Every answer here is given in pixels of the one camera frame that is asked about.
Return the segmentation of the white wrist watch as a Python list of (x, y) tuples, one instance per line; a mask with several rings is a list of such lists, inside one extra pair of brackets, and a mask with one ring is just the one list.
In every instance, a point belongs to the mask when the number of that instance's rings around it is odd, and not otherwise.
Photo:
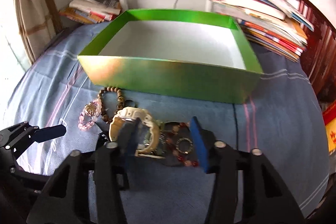
[(108, 136), (135, 156), (149, 156), (159, 145), (160, 129), (146, 109), (125, 107), (112, 118)]

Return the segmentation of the green cardboard box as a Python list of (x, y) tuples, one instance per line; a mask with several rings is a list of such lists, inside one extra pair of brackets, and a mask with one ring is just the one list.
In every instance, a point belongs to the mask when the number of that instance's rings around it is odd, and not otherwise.
[(234, 18), (192, 10), (127, 10), (78, 60), (96, 85), (224, 103), (244, 103), (263, 74)]

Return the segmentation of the blue striped bed sheet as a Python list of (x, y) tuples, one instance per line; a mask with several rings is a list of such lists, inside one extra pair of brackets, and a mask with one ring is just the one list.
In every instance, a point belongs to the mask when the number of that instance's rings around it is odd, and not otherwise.
[[(105, 24), (81, 26), (53, 41), (18, 82), (2, 110), (1, 128), (23, 121), (33, 126), (62, 124), (63, 137), (33, 144), (18, 160), (25, 170), (51, 175), (68, 154), (92, 151), (102, 120), (87, 130), (79, 116), (100, 90), (92, 84), (77, 56)], [(146, 109), (163, 125), (157, 153), (166, 160), (132, 157), (127, 168), (130, 188), (121, 193), (129, 223), (203, 223), (214, 175), (189, 159), (178, 160), (190, 145), (184, 123), (197, 117), (201, 126), (233, 148), (261, 149), (309, 215), (326, 190), (329, 153), (322, 113), (308, 77), (299, 63), (267, 51), (253, 50), (264, 75), (242, 105), (164, 97), (124, 91), (126, 99)]]

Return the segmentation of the beige curtain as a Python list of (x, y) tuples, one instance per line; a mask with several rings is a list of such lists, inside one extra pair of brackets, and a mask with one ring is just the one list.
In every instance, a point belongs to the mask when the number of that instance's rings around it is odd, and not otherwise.
[(63, 30), (59, 11), (54, 0), (14, 0), (14, 5), (23, 45), (34, 63)]

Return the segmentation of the right book stack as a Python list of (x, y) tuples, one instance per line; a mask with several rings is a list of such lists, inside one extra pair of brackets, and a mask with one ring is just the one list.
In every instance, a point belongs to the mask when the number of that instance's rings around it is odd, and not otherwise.
[(215, 12), (236, 19), (249, 41), (294, 62), (306, 50), (307, 35), (302, 28), (314, 27), (294, 8), (287, 15), (269, 0), (211, 1)]

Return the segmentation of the book stack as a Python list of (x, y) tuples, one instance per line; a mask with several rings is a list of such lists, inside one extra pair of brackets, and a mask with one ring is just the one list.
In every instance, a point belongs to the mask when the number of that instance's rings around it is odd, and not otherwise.
[(81, 24), (99, 24), (119, 16), (119, 0), (72, 0), (59, 14)]
[(306, 50), (307, 35), (302, 28), (314, 27), (294, 8), (287, 15), (269, 0), (211, 1), (215, 12), (236, 19), (249, 41), (294, 62)]

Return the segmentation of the left book stack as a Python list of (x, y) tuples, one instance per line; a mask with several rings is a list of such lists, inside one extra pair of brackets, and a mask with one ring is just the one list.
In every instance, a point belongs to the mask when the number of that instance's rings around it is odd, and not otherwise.
[(81, 24), (99, 24), (119, 16), (119, 0), (72, 0), (59, 14)]

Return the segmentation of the red wooden headboard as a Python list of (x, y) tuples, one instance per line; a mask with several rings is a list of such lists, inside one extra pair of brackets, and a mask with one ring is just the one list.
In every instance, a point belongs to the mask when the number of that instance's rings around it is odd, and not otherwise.
[(314, 26), (314, 31), (304, 27), (307, 49), (300, 63), (318, 100), (335, 100), (335, 27), (309, 0), (296, 0), (294, 7)]

